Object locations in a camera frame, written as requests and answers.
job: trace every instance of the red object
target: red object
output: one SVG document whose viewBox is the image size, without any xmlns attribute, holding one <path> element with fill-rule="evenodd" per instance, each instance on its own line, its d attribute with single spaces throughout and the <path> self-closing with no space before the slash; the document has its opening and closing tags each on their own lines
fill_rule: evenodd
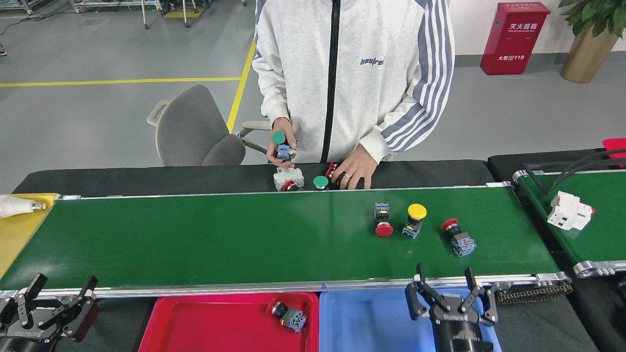
<svg viewBox="0 0 626 352">
<path fill-rule="evenodd" d="M 289 189 L 289 186 L 291 185 L 295 185 L 295 181 L 287 181 L 285 182 L 285 184 L 282 186 L 282 191 L 286 192 Z"/>
<path fill-rule="evenodd" d="M 605 139 L 602 142 L 602 145 L 607 150 L 625 149 L 626 148 L 626 138 Z M 608 157 L 610 157 L 610 158 L 626 158 L 626 153 L 611 154 Z"/>
<path fill-rule="evenodd" d="M 393 233 L 393 226 L 389 224 L 380 224 L 376 226 L 376 234 L 381 237 L 389 237 Z"/>
<path fill-rule="evenodd" d="M 326 176 L 328 181 L 331 180 L 331 173 L 335 171 L 335 164 L 336 164 L 335 162 L 331 162 L 331 164 L 328 166 L 328 170 L 326 170 L 326 173 L 324 174 L 324 176 Z"/>
<path fill-rule="evenodd" d="M 487 75 L 524 73 L 550 10 L 542 3 L 499 3 L 483 60 Z"/>
<path fill-rule="evenodd" d="M 446 220 L 446 222 L 441 224 L 441 229 L 445 231 L 448 228 L 448 226 L 450 226 L 452 224 L 458 224 L 458 223 L 459 223 L 459 221 L 456 220 L 456 219 L 448 219 L 448 220 Z"/>
<path fill-rule="evenodd" d="M 299 333 L 272 315 L 276 302 L 300 309 Z M 317 352 L 319 301 L 315 293 L 219 294 L 156 301 L 139 352 Z"/>
</svg>

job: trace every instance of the red fire extinguisher box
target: red fire extinguisher box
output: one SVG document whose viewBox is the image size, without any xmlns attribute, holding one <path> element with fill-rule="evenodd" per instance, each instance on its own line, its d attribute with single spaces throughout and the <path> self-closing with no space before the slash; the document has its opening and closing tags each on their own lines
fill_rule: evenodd
<svg viewBox="0 0 626 352">
<path fill-rule="evenodd" d="M 487 75 L 524 73 L 550 10 L 542 3 L 499 3 L 480 63 Z"/>
</svg>

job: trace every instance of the wall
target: wall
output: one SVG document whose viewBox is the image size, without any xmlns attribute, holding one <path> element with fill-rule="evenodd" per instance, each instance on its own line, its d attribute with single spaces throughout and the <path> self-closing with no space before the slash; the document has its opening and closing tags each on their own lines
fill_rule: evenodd
<svg viewBox="0 0 626 352">
<path fill-rule="evenodd" d="M 499 0 L 451 0 L 450 13 L 454 27 L 457 55 L 483 54 L 498 3 L 517 1 Z M 552 11 L 546 18 L 543 29 L 537 39 L 534 53 L 567 53 L 574 40 L 572 29 L 567 26 L 564 12 L 558 8 L 559 0 L 543 0 L 542 3 Z M 614 51 L 626 51 L 626 41 L 619 39 Z"/>
</svg>

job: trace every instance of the hand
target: hand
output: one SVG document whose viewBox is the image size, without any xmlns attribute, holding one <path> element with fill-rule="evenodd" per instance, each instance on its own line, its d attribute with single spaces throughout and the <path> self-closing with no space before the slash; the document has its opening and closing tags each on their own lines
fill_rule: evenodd
<svg viewBox="0 0 626 352">
<path fill-rule="evenodd" d="M 279 117 L 274 120 L 274 124 L 272 125 L 272 136 L 276 131 L 283 131 L 285 133 L 285 137 L 287 137 L 287 142 L 289 143 L 289 147 L 292 149 L 296 149 L 297 146 L 295 144 L 294 132 L 291 129 L 291 122 L 284 117 Z M 278 166 L 278 167 L 295 167 L 295 164 L 290 161 L 283 161 L 276 157 L 277 145 L 272 141 L 272 136 L 270 136 L 270 142 L 267 145 L 267 160 L 270 163 Z"/>
<path fill-rule="evenodd" d="M 367 150 L 362 145 L 359 145 L 332 173 L 332 183 L 335 183 L 339 175 L 345 172 L 346 174 L 339 185 L 340 189 L 356 189 L 360 179 L 364 179 L 365 189 L 370 189 L 372 187 L 372 175 L 376 171 L 377 166 L 378 164 Z"/>
</svg>

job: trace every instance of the gray chair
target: gray chair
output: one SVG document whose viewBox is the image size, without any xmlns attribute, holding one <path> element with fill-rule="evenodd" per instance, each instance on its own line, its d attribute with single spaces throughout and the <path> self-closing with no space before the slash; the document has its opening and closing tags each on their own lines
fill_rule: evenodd
<svg viewBox="0 0 626 352">
<path fill-rule="evenodd" d="M 269 122 L 258 121 L 244 123 L 241 133 L 230 134 L 203 85 L 185 90 L 172 101 L 160 101 L 146 120 L 156 127 L 156 150 L 165 166 L 239 165 L 245 146 L 266 152 L 244 136 L 252 130 L 270 130 Z"/>
</svg>

